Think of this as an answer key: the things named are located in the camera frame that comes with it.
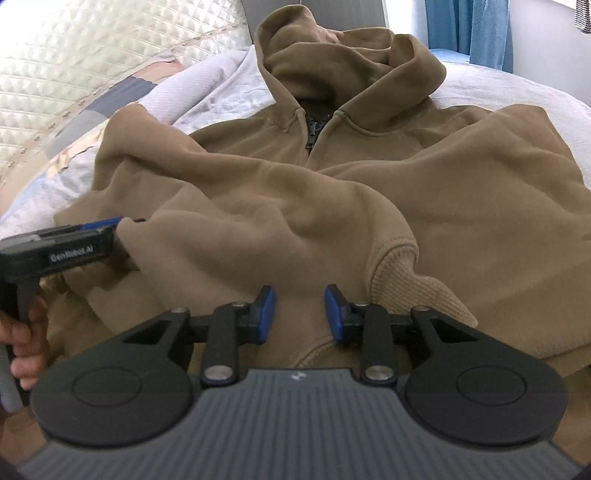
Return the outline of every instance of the zipper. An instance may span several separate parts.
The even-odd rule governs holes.
[[[326,126],[331,118],[332,115],[329,115],[324,120],[317,122],[306,114],[306,120],[308,122],[308,141],[306,142],[306,150],[308,153],[310,153],[314,148],[314,145],[316,145],[316,141],[318,140],[320,132],[322,132],[322,129]]]

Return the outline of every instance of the hood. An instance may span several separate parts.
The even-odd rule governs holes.
[[[369,131],[395,118],[443,83],[445,67],[412,35],[387,28],[328,30],[302,5],[280,8],[255,34],[259,69],[282,127],[296,110],[312,116],[340,110]]]

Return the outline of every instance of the hand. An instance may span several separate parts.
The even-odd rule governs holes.
[[[47,303],[40,296],[31,305],[29,320],[30,325],[17,322],[0,310],[0,343],[12,345],[16,358],[10,370],[24,390],[33,388],[49,359]]]

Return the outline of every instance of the blue finger pad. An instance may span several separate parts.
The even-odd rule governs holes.
[[[333,340],[340,342],[343,339],[343,320],[341,318],[339,304],[328,287],[324,291],[324,306]]]
[[[265,343],[267,341],[267,335],[269,334],[269,330],[271,328],[271,323],[273,322],[273,317],[275,316],[275,290],[272,288],[269,290],[267,294],[267,298],[261,308],[261,318],[259,321],[259,329],[258,329],[258,336],[259,341],[261,343]]]

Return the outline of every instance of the blue curtain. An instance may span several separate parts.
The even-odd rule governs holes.
[[[470,56],[470,63],[513,72],[509,0],[425,0],[429,48]]]

